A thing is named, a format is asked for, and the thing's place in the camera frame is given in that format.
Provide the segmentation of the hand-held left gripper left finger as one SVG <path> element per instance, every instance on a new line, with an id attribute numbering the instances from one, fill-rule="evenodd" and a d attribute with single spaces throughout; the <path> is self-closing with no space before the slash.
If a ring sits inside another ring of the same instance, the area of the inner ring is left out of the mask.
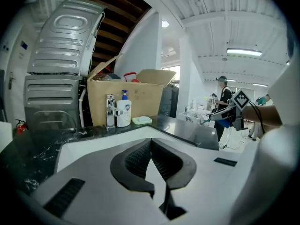
<path id="1" fill-rule="evenodd" d="M 133 146 L 115 155 L 110 163 L 112 176 L 127 190 L 146 192 L 154 196 L 154 184 L 146 181 L 146 173 L 151 160 L 151 139 L 133 142 Z"/>

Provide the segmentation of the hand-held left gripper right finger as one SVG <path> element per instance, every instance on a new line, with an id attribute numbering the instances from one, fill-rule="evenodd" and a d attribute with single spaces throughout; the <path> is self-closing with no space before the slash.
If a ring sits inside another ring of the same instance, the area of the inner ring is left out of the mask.
<path id="1" fill-rule="evenodd" d="M 173 220 L 185 214 L 186 210 L 175 204 L 171 191 L 188 185 L 196 173 L 196 162 L 188 154 L 159 139 L 152 138 L 150 148 L 151 159 L 165 181 L 165 198 L 159 208 L 169 220 Z"/>

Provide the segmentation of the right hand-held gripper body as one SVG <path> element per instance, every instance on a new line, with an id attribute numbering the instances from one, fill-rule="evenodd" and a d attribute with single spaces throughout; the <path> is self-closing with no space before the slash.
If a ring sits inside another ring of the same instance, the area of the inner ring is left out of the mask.
<path id="1" fill-rule="evenodd" d="M 250 99 L 242 89 L 233 94 L 228 100 L 228 106 L 212 114 L 212 121 L 216 121 L 225 128 L 234 127 L 236 130 L 245 130 L 242 112 L 249 104 Z"/>

